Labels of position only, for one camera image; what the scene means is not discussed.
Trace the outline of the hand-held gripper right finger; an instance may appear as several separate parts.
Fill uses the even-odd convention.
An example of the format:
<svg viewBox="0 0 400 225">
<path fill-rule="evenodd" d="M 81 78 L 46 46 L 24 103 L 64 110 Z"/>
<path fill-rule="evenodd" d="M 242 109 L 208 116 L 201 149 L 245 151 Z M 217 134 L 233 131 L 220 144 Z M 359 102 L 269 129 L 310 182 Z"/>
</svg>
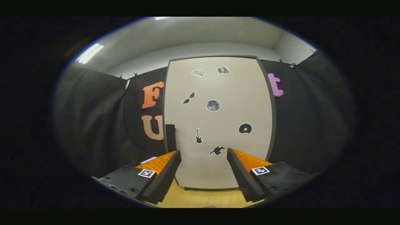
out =
<svg viewBox="0 0 400 225">
<path fill-rule="evenodd" d="M 226 158 L 246 201 L 278 200 L 316 178 L 286 162 L 267 162 L 232 148 Z"/>
</svg>

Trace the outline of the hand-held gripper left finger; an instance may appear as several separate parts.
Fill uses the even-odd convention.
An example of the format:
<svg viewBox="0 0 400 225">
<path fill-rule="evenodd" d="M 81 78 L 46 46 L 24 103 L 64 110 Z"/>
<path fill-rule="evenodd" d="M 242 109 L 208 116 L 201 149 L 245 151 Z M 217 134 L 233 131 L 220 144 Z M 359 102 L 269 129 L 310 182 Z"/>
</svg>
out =
<svg viewBox="0 0 400 225">
<path fill-rule="evenodd" d="M 117 195 L 152 204 L 163 202 L 181 163 L 175 150 L 138 166 L 123 165 L 102 178 L 93 178 Z"/>
</svg>

